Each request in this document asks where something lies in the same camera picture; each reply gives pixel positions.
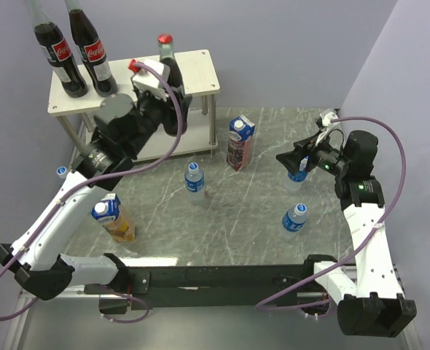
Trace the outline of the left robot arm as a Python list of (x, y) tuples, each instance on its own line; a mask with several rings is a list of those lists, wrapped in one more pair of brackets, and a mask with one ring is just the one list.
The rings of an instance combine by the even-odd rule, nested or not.
[(62, 188), (35, 223), (14, 243), (0, 244), (0, 263), (40, 300), (51, 300), (66, 288), (100, 284), (118, 293), (129, 281), (128, 267), (111, 253), (70, 257), (62, 253), (83, 217), (124, 176), (160, 125), (171, 136), (183, 134), (192, 96), (177, 87), (171, 98), (136, 89), (136, 99), (118, 93), (95, 111), (95, 130), (76, 158)]

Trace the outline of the cola bottle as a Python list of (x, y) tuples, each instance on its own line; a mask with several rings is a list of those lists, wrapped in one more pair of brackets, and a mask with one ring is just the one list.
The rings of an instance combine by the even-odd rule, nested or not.
[[(172, 87), (181, 108), (181, 115), (183, 116), (182, 133), (184, 133), (187, 130), (187, 110), (189, 108), (191, 98), (187, 98), (184, 93), (184, 83), (181, 70), (176, 62), (173, 37), (170, 34), (161, 34), (158, 36), (157, 40), (160, 49), (160, 62), (164, 63), (170, 69), (168, 84)], [(178, 120), (176, 118), (176, 110), (173, 104), (170, 102), (169, 105), (170, 114), (163, 123), (163, 127), (168, 135), (175, 136), (178, 130)]]
[(23, 4), (31, 19), (36, 40), (63, 90), (72, 98), (84, 96), (88, 92), (87, 84), (79, 73), (62, 31), (44, 11), (40, 1), (26, 0)]
[(96, 93), (107, 97), (118, 91), (103, 43), (94, 25), (76, 0), (65, 0), (72, 38)]

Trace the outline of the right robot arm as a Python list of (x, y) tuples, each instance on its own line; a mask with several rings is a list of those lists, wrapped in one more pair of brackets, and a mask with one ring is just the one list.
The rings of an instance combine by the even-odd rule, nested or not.
[(345, 146), (335, 149), (327, 132), (297, 141), (294, 149), (276, 155), (290, 174), (319, 168), (335, 178), (335, 193), (348, 223), (353, 243), (356, 280), (331, 260), (310, 257), (302, 284), (311, 291), (323, 287), (337, 305), (337, 320), (345, 335), (394, 338), (417, 314), (408, 300), (391, 261), (386, 237), (386, 212), (380, 182), (372, 175), (378, 138), (353, 131)]

